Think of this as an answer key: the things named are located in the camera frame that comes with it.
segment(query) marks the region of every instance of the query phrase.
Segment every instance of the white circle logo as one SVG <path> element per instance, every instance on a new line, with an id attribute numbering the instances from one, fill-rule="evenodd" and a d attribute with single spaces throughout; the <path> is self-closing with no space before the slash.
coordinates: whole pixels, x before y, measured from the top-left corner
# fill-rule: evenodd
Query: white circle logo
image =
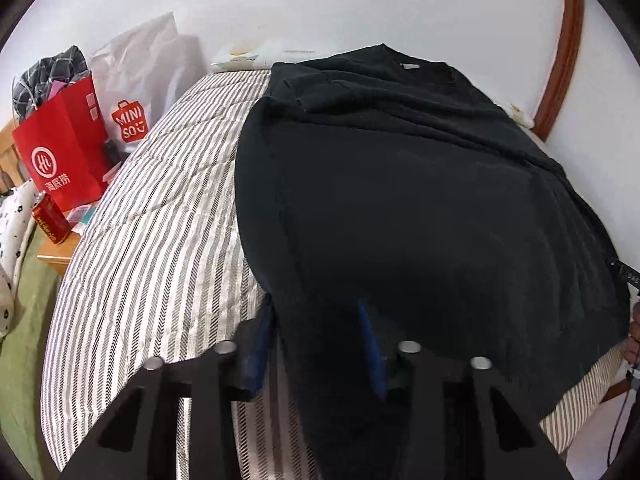
<path id="1" fill-rule="evenodd" d="M 51 178 L 56 174 L 58 165 L 50 150 L 39 146 L 31 152 L 31 163 L 40 176 Z"/>

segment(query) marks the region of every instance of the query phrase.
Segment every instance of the wooden headboard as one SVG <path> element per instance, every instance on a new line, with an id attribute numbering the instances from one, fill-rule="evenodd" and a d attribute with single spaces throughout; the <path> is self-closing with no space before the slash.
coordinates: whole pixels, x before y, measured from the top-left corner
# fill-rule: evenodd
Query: wooden headboard
<path id="1" fill-rule="evenodd" d="M 20 164 L 20 154 L 15 149 L 14 137 L 12 136 L 13 130 L 13 121 L 9 121 L 0 130 L 0 192 L 8 191 L 12 184 L 13 186 L 20 186 L 25 181 L 18 166 Z"/>

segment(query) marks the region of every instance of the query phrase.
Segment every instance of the black cable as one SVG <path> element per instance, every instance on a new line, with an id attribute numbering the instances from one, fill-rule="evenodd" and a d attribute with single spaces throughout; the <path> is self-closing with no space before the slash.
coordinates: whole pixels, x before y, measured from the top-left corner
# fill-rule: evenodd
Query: black cable
<path id="1" fill-rule="evenodd" d="M 632 370 L 638 370 L 638 357 L 640 357 L 640 348 L 636 351 L 636 364 Z M 631 393 L 631 388 L 626 391 L 625 400 L 622 402 L 622 407 L 620 408 L 620 413 L 618 413 L 618 418 L 616 419 L 616 425 L 613 427 L 613 432 L 611 433 L 611 440 L 609 441 L 609 450 L 607 451 L 607 467 L 611 466 L 611 448 L 613 447 L 613 439 L 616 436 L 616 431 L 618 430 L 618 424 L 620 423 L 620 419 L 622 418 L 622 414 L 625 411 L 626 401 L 629 398 L 629 394 Z"/>

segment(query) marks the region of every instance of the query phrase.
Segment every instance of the hi logo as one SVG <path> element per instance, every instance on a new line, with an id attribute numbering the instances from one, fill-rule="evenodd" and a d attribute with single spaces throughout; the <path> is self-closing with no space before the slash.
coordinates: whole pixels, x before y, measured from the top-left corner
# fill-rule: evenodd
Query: hi logo
<path id="1" fill-rule="evenodd" d="M 50 150 L 39 146 L 31 152 L 31 163 L 40 176 L 51 178 L 56 174 L 58 165 Z"/>
<path id="2" fill-rule="evenodd" d="M 140 140 L 148 133 L 145 109 L 138 101 L 120 101 L 118 109 L 111 114 L 111 119 L 120 127 L 124 142 Z"/>

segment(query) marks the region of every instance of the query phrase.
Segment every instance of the red soda can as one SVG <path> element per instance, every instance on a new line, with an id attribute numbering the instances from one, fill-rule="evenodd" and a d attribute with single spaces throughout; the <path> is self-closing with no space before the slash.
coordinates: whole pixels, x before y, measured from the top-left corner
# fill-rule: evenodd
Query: red soda can
<path id="1" fill-rule="evenodd" d="M 31 207 L 31 215 L 56 245 L 64 242 L 71 232 L 71 225 L 46 191 L 38 193 L 36 202 Z"/>

